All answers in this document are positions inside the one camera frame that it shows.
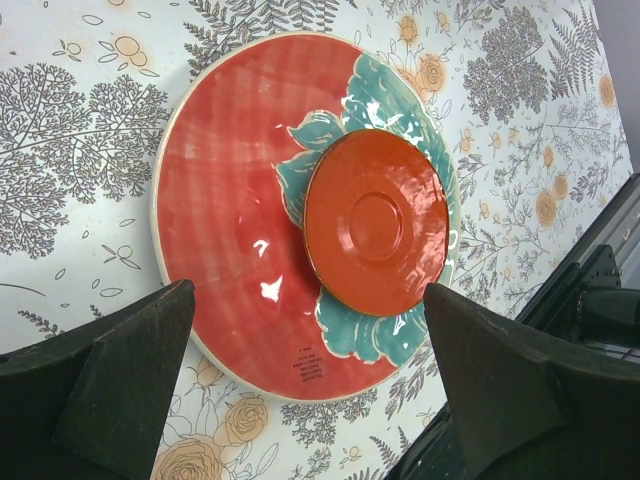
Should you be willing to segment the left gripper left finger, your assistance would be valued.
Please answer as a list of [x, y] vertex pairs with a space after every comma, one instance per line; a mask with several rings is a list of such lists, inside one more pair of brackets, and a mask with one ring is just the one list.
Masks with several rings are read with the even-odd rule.
[[2, 355], [2, 478], [149, 478], [195, 306], [180, 280]]

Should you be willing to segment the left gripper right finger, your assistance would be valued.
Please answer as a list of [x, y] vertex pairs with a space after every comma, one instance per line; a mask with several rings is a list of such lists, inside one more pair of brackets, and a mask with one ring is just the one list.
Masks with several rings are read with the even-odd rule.
[[638, 478], [638, 365], [440, 284], [427, 286], [424, 308], [471, 478]]

